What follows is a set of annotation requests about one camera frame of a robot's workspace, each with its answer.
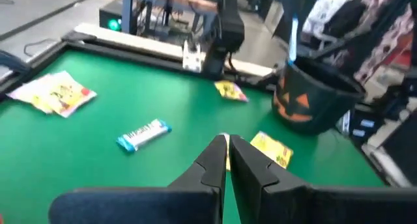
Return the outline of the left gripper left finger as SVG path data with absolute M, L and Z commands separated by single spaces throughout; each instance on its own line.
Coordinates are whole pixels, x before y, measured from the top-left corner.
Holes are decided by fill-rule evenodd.
M 59 195 L 50 224 L 222 224 L 227 140 L 217 135 L 166 187 L 75 189 Z

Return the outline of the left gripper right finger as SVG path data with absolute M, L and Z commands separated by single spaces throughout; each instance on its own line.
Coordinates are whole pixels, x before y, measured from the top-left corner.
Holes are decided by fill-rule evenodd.
M 229 160 L 242 224 L 417 224 L 417 188 L 314 185 L 238 135 Z

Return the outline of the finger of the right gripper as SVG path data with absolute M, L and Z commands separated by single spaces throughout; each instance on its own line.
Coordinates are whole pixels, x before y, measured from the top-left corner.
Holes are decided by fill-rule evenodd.
M 310 13 L 310 9 L 303 8 L 298 14 L 298 55 L 306 57 L 310 52 L 310 40 L 309 33 L 303 31 L 304 24 Z

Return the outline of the yellow Sour Patch candy pack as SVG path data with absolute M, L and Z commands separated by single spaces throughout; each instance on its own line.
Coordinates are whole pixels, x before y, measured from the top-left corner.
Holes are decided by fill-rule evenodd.
M 78 83 L 67 71 L 46 74 L 37 80 L 31 103 L 45 113 L 56 113 L 68 118 L 97 93 Z
M 292 149 L 264 132 L 258 132 L 250 141 L 250 144 L 284 169 L 289 166 L 294 154 Z
M 225 168 L 226 171 L 230 171 L 231 170 L 231 166 L 230 166 L 230 158 L 229 158 L 229 143 L 230 143 L 230 135 L 228 133 L 222 133 L 222 135 L 225 137 L 225 141 L 226 141 L 226 164 L 225 164 Z
M 220 93 L 220 96 L 230 100 L 247 102 L 247 96 L 242 92 L 240 87 L 233 82 L 222 80 L 214 83 L 214 86 Z
M 51 86 L 53 74 L 46 74 L 28 83 L 24 83 L 17 89 L 7 93 L 7 96 L 14 100 L 19 100 L 41 110 L 45 114 L 53 113 L 53 109 L 45 99 L 46 93 Z

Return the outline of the black plastic bucket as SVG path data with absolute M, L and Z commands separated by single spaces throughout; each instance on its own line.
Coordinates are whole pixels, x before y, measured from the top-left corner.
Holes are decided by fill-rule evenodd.
M 272 98 L 272 110 L 288 128 L 317 135 L 334 127 L 365 89 L 331 64 L 297 57 L 285 64 Z

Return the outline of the patterned pink white bag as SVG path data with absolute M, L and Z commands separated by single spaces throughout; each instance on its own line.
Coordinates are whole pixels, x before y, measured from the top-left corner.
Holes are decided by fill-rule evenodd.
M 311 35 L 326 35 L 335 40 L 309 58 L 325 62 L 365 83 L 376 72 L 397 39 L 411 31 L 411 4 L 415 0 L 347 0 Z

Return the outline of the dark box blue labels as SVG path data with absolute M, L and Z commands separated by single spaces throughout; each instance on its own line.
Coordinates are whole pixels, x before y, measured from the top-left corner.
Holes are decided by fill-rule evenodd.
M 357 143 L 365 143 L 376 131 L 380 120 L 374 112 L 354 110 L 350 118 L 349 136 Z

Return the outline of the wooden table blue legs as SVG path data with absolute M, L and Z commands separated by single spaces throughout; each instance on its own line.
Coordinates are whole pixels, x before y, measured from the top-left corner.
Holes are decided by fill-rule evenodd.
M 175 10 L 188 10 L 198 15 L 216 15 L 218 13 L 218 4 L 215 0 L 140 0 L 145 5 L 152 8 L 153 5 L 158 7 L 168 7 Z M 121 31 L 132 34 L 130 22 L 132 21 L 132 3 L 133 0 L 122 0 L 122 20 Z

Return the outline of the black box green light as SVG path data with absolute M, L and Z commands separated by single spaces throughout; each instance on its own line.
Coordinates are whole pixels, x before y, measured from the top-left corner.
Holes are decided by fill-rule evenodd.
M 122 3 L 114 0 L 99 9 L 99 25 L 102 28 L 121 32 Z

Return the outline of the black table frame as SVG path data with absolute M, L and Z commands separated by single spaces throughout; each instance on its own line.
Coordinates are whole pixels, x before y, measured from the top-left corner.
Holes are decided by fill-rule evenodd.
M 183 69 L 180 59 L 171 53 L 163 54 L 161 51 L 150 51 L 143 48 L 140 42 L 138 47 L 129 43 L 117 42 L 106 38 L 104 31 L 95 29 L 92 32 L 74 29 L 66 34 L 62 40 L 48 49 L 35 55 L 25 64 L 23 72 L 13 72 L 0 81 L 0 106 L 6 99 L 6 94 L 48 69 L 59 56 L 68 50 L 78 50 L 82 53 L 94 53 L 101 57 L 108 57 L 120 62 L 144 65 L 157 72 L 172 73 L 175 77 L 189 76 L 193 79 L 214 81 L 225 79 L 234 81 L 237 85 L 255 89 L 261 92 L 274 94 L 276 84 L 283 68 L 274 70 L 263 68 L 251 63 L 235 61 L 236 70 L 225 69 L 220 79 L 213 79 L 202 72 L 196 73 Z M 402 122 L 381 145 L 375 149 L 368 160 L 371 166 L 387 182 L 398 186 L 417 187 L 417 108 L 409 113 L 408 118 Z

